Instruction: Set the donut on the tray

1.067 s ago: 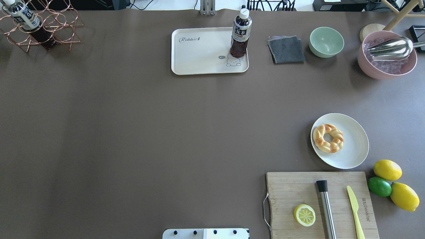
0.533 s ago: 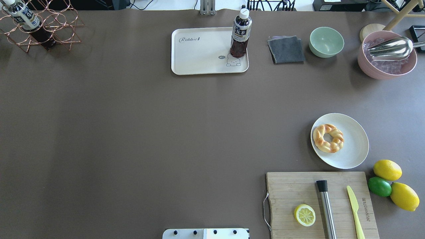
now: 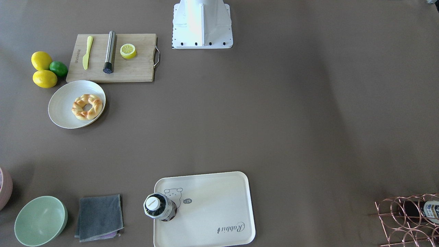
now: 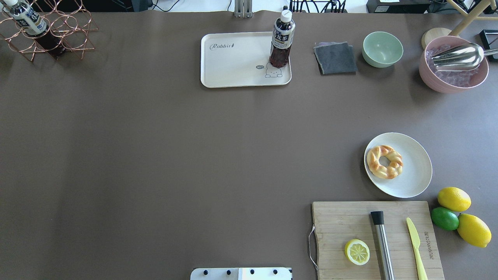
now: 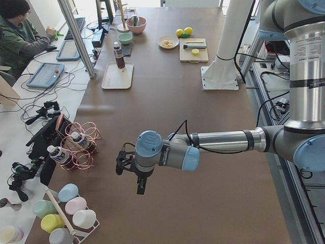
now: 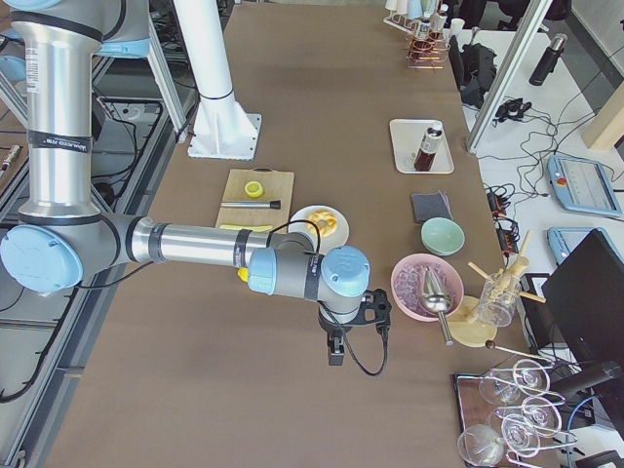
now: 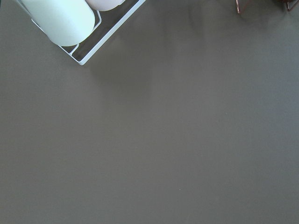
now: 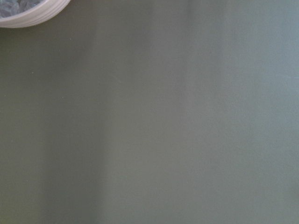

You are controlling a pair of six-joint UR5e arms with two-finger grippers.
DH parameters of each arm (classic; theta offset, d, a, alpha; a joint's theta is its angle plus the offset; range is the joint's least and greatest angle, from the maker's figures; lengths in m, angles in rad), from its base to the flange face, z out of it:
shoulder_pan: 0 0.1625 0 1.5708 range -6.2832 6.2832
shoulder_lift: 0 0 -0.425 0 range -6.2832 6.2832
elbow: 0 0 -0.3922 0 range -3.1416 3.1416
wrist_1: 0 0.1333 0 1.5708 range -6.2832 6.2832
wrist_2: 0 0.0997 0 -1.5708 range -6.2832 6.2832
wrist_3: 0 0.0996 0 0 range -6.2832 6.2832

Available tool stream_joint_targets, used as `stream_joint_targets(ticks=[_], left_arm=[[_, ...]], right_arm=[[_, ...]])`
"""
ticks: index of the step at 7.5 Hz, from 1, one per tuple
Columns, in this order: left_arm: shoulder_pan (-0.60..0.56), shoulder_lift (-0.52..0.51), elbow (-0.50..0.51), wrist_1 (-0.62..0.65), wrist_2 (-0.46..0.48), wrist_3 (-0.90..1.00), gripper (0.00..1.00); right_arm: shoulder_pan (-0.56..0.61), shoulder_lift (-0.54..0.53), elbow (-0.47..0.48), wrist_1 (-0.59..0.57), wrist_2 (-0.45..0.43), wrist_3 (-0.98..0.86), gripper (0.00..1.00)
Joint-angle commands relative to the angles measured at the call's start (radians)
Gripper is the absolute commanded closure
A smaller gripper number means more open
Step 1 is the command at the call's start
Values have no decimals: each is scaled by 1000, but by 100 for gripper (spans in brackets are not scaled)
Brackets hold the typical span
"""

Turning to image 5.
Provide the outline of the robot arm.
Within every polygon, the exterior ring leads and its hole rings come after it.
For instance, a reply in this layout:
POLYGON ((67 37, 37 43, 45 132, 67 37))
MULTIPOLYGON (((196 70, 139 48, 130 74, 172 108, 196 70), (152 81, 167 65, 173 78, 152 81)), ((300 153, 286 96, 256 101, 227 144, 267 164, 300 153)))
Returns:
POLYGON ((145 131, 134 151, 122 148, 116 159, 118 175, 137 175, 138 194, 144 194, 155 166, 195 171, 202 151, 257 150, 279 155, 300 169, 324 171, 324 1, 262 1, 259 37, 290 42, 289 119, 253 130, 175 132, 167 139, 145 131))

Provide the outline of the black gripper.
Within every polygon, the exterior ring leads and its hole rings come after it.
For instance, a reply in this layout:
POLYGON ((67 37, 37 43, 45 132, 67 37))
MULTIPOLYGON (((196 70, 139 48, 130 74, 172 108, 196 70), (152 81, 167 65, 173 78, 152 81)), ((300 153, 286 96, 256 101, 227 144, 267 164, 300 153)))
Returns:
POLYGON ((152 175, 153 168, 140 169, 140 165, 136 161, 136 152, 121 150, 116 158, 115 171, 117 175, 122 175, 123 170, 134 172, 138 176, 137 194, 144 195, 147 177, 152 175))

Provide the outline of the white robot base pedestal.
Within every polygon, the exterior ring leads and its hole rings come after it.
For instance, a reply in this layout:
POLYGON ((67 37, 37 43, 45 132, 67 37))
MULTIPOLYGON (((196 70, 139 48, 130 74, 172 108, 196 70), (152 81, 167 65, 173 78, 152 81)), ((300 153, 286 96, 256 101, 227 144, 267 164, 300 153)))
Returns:
POLYGON ((255 1, 232 0, 229 3, 214 61, 201 67, 204 90, 238 90, 236 54, 245 33, 255 1))

